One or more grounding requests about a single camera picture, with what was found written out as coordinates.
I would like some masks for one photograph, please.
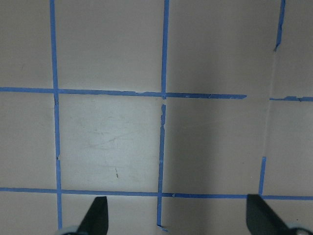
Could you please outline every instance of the beige floor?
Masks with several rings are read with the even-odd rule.
[[[2,234],[97,195],[110,235],[247,235],[247,193],[313,228],[313,3],[286,1],[274,52],[280,6],[169,0],[166,35],[162,0],[0,0]]]

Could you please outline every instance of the floor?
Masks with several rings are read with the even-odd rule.
[[[0,0],[2,234],[78,225],[97,195],[109,235],[248,235],[248,193],[312,229],[312,11]]]

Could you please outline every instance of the black pointed object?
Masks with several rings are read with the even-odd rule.
[[[312,235],[303,228],[290,229],[258,194],[248,194],[246,225],[251,235]]]
[[[64,235],[106,235],[109,229],[107,197],[96,197],[74,233]]]

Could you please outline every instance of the grid square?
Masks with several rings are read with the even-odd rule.
[[[1,1],[0,87],[51,88],[49,1]]]
[[[312,195],[312,119],[311,102],[271,102],[265,194]]]
[[[160,91],[163,1],[56,1],[60,88]]]
[[[278,216],[291,227],[305,227],[312,231],[312,201],[266,200]]]
[[[52,94],[0,93],[0,187],[56,188]]]
[[[282,43],[277,51],[273,96],[313,96],[313,4],[287,1]]]
[[[167,99],[163,192],[257,192],[267,103]]]
[[[243,199],[163,198],[162,224],[172,235],[250,234]]]
[[[56,195],[0,192],[2,235],[54,234],[58,230]]]
[[[161,103],[60,95],[62,188],[157,191]]]
[[[280,0],[171,0],[167,91],[268,94]]]
[[[62,195],[64,227],[79,225],[92,204],[93,195]],[[108,196],[108,235],[155,234],[157,198],[139,196]]]

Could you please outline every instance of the blue tape line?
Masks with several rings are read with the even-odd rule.
[[[221,198],[221,199],[246,199],[245,194],[188,194],[188,193],[163,193],[163,197],[178,198]]]
[[[30,192],[30,193],[56,193],[56,189],[47,188],[0,188],[0,192]],[[77,194],[77,195],[112,195],[112,196],[142,196],[142,197],[157,197],[160,194],[157,192],[123,192],[123,191],[92,191],[92,190],[67,190],[63,189],[62,194]],[[177,197],[177,198],[216,198],[216,199],[246,199],[245,194],[187,194],[187,193],[169,193],[164,192],[162,197]],[[280,195],[261,195],[267,200],[299,200],[313,201],[313,196],[280,196]]]
[[[260,173],[260,183],[259,183],[259,194],[260,195],[263,194],[265,168],[266,168],[266,157],[263,157],[262,158],[262,165],[261,165],[261,173]]]
[[[56,154],[56,181],[57,181],[57,210],[58,228],[62,228],[62,188],[61,188],[61,167],[60,167],[60,126],[59,126],[59,94],[58,94],[58,65],[57,47],[55,32],[55,5],[50,0],[50,31],[51,31],[51,55],[52,55],[52,76],[54,89],[54,130],[55,130],[55,154]]]
[[[92,191],[92,190],[62,190],[63,194],[82,194],[82,195],[111,195],[111,196],[142,196],[157,197],[157,192],[123,192],[123,191]]]
[[[161,226],[162,221],[162,190],[163,190],[163,164],[164,164],[164,143],[165,143],[165,117],[166,105],[162,105],[161,128],[160,128],[160,150],[159,150],[159,168],[158,168],[158,197],[156,210],[156,224]]]
[[[161,225],[157,225],[162,231],[164,231],[164,232],[169,232],[166,228],[164,228],[164,227],[162,227]]]
[[[168,18],[170,1],[164,0],[164,18],[163,18],[163,43],[162,43],[162,74],[161,90],[162,97],[166,99],[166,63],[167,63],[167,41],[168,41]]]
[[[0,188],[1,192],[35,192],[35,193],[57,193],[56,189],[47,188]]]
[[[105,91],[105,90],[76,90],[76,89],[46,89],[23,87],[0,87],[0,92],[27,92],[27,93],[59,93],[59,94],[107,94],[121,96],[164,97],[160,92],[133,92],[133,91]],[[197,94],[197,93],[166,93],[167,97],[174,98],[202,98],[202,99],[244,99],[246,94]]]
[[[108,94],[108,95],[125,95],[125,96],[151,96],[161,97],[160,92],[133,92],[133,91],[103,91],[103,90],[73,90],[59,89],[60,94]]]
[[[57,65],[57,44],[55,36],[55,6],[54,0],[50,0],[50,30],[51,30],[51,54],[52,54],[52,76],[53,88],[58,89],[58,65]]]
[[[202,98],[202,99],[244,99],[246,94],[197,94],[197,93],[167,93],[167,97]]]
[[[277,51],[279,45],[282,42],[285,6],[286,6],[286,0],[282,0],[280,3],[280,14],[279,14],[279,21],[278,21],[278,29],[277,29],[277,39],[276,39],[276,47],[275,47],[274,51]]]
[[[270,98],[270,100],[313,102],[313,97],[309,97],[309,96],[304,96],[304,97],[286,96],[285,98]]]
[[[24,87],[0,87],[0,92],[54,93],[54,89],[24,88]]]

